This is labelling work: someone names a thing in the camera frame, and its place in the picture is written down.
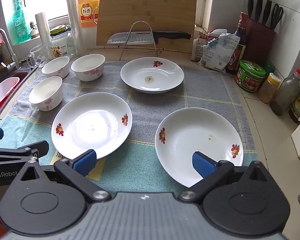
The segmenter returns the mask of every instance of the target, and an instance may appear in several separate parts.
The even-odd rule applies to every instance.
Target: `plastic wrap roll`
[[[51,49],[50,49],[50,41],[51,41],[50,28],[49,28],[49,24],[48,24],[48,21],[46,19],[45,13],[41,12],[41,13],[36,14],[35,15],[35,20],[37,22],[41,43],[42,43],[43,46],[46,47],[47,55],[49,57],[49,60],[52,60],[52,59],[54,59],[54,56],[53,56],[53,54],[51,52]]]
[[[83,44],[82,27],[79,19],[78,0],[67,0],[71,33],[74,48],[78,56],[85,54],[86,47]]]

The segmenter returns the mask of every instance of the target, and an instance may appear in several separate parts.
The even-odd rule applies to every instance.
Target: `red cap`
[[[300,69],[297,68],[296,73],[300,75]]]

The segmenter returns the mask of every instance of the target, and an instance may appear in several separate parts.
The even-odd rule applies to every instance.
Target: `small potted plant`
[[[30,28],[31,28],[31,39],[38,37],[39,36],[39,30],[36,24],[34,24],[34,22],[30,22]]]

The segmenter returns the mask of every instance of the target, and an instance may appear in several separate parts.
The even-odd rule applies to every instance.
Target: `green jar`
[[[240,60],[240,68],[235,81],[243,90],[255,93],[260,88],[265,76],[266,71],[258,64],[248,60]]]

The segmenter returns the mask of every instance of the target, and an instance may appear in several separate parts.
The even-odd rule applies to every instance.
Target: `glass mug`
[[[49,59],[48,59],[46,47],[42,46],[42,44],[32,48],[30,50],[30,54],[27,57],[27,63],[30,68],[35,68],[35,67],[43,68],[44,65],[48,63],[48,61]]]

